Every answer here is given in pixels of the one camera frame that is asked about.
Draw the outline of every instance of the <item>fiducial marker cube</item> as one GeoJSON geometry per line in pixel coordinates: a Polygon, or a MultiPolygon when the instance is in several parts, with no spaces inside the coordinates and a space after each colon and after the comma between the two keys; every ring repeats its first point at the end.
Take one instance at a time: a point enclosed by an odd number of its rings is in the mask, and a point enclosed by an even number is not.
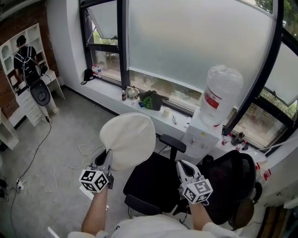
{"type": "Polygon", "coordinates": [[[101,192],[108,184],[108,179],[103,171],[83,169],[80,175],[80,183],[91,192],[101,192]]]}
{"type": "Polygon", "coordinates": [[[187,184],[183,191],[183,196],[192,204],[206,201],[212,194],[213,189],[208,179],[200,180],[195,183],[187,184]]]}

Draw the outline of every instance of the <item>black office chair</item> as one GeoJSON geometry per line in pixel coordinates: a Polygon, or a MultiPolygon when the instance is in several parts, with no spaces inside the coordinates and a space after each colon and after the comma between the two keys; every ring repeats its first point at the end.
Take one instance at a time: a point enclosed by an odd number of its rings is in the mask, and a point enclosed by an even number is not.
{"type": "MultiPolygon", "coordinates": [[[[250,155],[236,150],[230,151],[222,157],[197,165],[202,175],[209,179],[213,193],[205,206],[211,220],[217,224],[229,221],[230,225],[238,229],[245,226],[253,215],[253,204],[262,194],[262,186],[256,182],[256,170],[250,155]],[[251,201],[253,190],[256,195],[251,201]]],[[[186,199],[180,200],[174,215],[188,212],[186,199]]]]}
{"type": "Polygon", "coordinates": [[[180,200],[175,158],[177,151],[186,151],[186,145],[165,134],[159,140],[171,146],[170,159],[154,152],[135,167],[123,189],[125,204],[145,215],[171,212],[180,200]]]}

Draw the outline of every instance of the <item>foliage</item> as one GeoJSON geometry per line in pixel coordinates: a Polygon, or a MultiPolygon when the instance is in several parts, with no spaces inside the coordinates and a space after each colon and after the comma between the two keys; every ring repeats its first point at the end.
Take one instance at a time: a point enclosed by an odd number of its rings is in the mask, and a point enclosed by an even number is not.
{"type": "Polygon", "coordinates": [[[93,32],[93,40],[95,44],[104,44],[104,45],[113,45],[117,46],[118,45],[118,40],[110,40],[110,39],[103,39],[99,35],[98,31],[95,30],[93,32]]]}
{"type": "Polygon", "coordinates": [[[281,111],[283,111],[288,117],[294,119],[294,116],[296,114],[296,108],[297,108],[297,101],[292,103],[289,107],[287,107],[283,102],[281,102],[278,98],[276,98],[274,95],[269,93],[266,90],[262,90],[260,96],[267,99],[269,102],[271,102],[273,105],[278,107],[281,111]]]}
{"type": "MultiPolygon", "coordinates": [[[[256,5],[273,13],[273,0],[255,0],[256,5]]],[[[284,28],[298,39],[298,6],[294,0],[284,0],[284,28]]]]}

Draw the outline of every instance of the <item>green bag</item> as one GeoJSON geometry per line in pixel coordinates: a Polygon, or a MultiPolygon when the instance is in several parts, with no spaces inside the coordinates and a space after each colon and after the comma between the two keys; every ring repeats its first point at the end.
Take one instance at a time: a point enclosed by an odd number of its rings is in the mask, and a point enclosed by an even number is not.
{"type": "Polygon", "coordinates": [[[144,107],[159,111],[162,107],[163,100],[169,100],[168,97],[159,95],[156,91],[147,91],[145,93],[139,93],[141,102],[144,104],[144,107]]]}

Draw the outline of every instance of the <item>white shirt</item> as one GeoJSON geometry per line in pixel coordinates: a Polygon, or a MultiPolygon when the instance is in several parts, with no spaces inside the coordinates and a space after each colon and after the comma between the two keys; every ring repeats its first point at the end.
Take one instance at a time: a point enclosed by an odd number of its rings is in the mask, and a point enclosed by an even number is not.
{"type": "MultiPolygon", "coordinates": [[[[106,232],[100,231],[96,238],[103,238],[106,235],[106,232]]],[[[94,238],[94,236],[83,232],[72,232],[68,238],[94,238]]],[[[202,231],[188,230],[172,218],[156,215],[120,222],[111,238],[239,238],[239,236],[214,223],[207,223],[202,231]]]]}

